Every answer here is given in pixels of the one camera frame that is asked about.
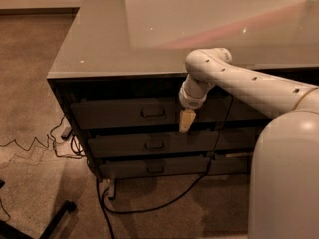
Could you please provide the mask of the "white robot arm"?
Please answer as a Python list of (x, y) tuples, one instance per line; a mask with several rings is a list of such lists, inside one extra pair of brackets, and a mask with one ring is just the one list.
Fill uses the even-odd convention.
[(319, 88), (231, 62), (225, 48), (187, 55), (179, 131), (215, 86), (271, 118), (253, 152), (248, 239), (319, 239)]

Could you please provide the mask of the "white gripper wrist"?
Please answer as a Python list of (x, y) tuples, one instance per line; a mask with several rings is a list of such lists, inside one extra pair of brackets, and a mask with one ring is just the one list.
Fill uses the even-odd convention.
[(180, 112), (179, 131), (187, 133), (196, 118), (195, 110), (206, 101), (208, 84), (193, 78), (187, 78), (179, 91), (179, 100), (185, 110)]

